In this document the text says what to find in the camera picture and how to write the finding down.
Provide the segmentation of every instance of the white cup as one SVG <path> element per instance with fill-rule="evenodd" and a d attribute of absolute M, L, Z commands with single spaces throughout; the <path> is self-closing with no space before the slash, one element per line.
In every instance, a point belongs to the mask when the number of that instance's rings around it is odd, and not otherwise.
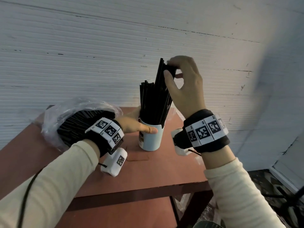
<path fill-rule="evenodd" d="M 152 126 L 158 129 L 158 132 L 156 134 L 149 134 L 145 132 L 139 132 L 139 137 L 138 137 L 138 144 L 139 146 L 144 149 L 145 151 L 154 151 L 159 148 L 161 145 L 161 138 L 163 136 L 163 131 L 164 128 L 162 128 L 162 125 L 150 125 L 145 122 L 143 122 L 140 119 L 140 122 Z"/>

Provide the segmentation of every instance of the beige sleeve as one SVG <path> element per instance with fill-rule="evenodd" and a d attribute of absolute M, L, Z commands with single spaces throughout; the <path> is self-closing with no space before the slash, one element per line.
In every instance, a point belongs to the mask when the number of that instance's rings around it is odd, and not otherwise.
<path fill-rule="evenodd" d="M 91 146 L 79 141 L 46 166 L 29 192 L 22 227 L 55 227 L 97 164 L 98 158 Z M 0 227 L 16 227 L 21 202 L 31 179 L 0 201 Z"/>
<path fill-rule="evenodd" d="M 226 227 L 285 228 L 238 159 L 205 170 L 205 176 Z"/>

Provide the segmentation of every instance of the left hand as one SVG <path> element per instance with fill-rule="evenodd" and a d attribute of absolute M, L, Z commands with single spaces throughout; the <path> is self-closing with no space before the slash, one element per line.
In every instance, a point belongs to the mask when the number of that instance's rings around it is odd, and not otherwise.
<path fill-rule="evenodd" d="M 140 106 L 130 113 L 127 113 L 119 118 L 115 118 L 115 120 L 120 124 L 124 133 L 133 133 L 137 131 L 157 133 L 158 130 L 155 127 L 144 125 L 138 121 L 139 113 Z"/>

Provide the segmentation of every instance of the tabletop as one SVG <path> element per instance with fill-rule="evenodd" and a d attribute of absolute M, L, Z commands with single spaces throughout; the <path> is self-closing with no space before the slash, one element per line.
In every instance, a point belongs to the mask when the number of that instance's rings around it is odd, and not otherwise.
<path fill-rule="evenodd" d="M 124 113 L 133 109 L 122 108 Z M 126 134 L 121 147 L 128 157 L 119 175 L 112 177 L 97 166 L 68 210 L 209 190 L 205 167 L 195 159 L 196 154 L 175 153 L 171 131 L 182 125 L 177 114 L 168 120 L 160 148 L 152 152 L 139 147 L 138 132 Z M 61 154 L 40 131 L 39 126 L 30 124 L 0 151 L 0 199 Z"/>

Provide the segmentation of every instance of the black cable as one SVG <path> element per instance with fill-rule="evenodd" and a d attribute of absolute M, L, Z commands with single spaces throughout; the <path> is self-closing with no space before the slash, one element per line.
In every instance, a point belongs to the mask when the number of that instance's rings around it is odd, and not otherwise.
<path fill-rule="evenodd" d="M 192 152 L 192 153 L 196 153 L 197 155 L 201 156 L 199 153 L 193 151 L 192 149 L 188 149 L 188 151 Z"/>
<path fill-rule="evenodd" d="M 26 191 L 25 191 L 25 194 L 23 196 L 23 200 L 22 200 L 22 204 L 21 204 L 21 208 L 20 208 L 20 214 L 19 214 L 19 218 L 18 218 L 18 222 L 17 222 L 17 228 L 22 228 L 22 223 L 23 223 L 23 218 L 24 218 L 24 212 L 25 212 L 25 205 L 26 205 L 26 200 L 27 200 L 27 197 L 28 197 L 28 193 L 29 193 L 29 190 L 31 189 L 36 177 L 38 176 L 38 174 L 44 169 L 44 167 L 39 170 L 35 175 L 34 177 L 32 178 L 32 180 L 30 181 Z"/>
<path fill-rule="evenodd" d="M 101 165 L 101 166 L 103 166 L 103 167 L 105 167 L 105 168 L 107 168 L 107 167 L 108 167 L 107 165 L 105 165 L 105 164 L 101 164 L 101 163 L 98 163 L 98 165 Z"/>

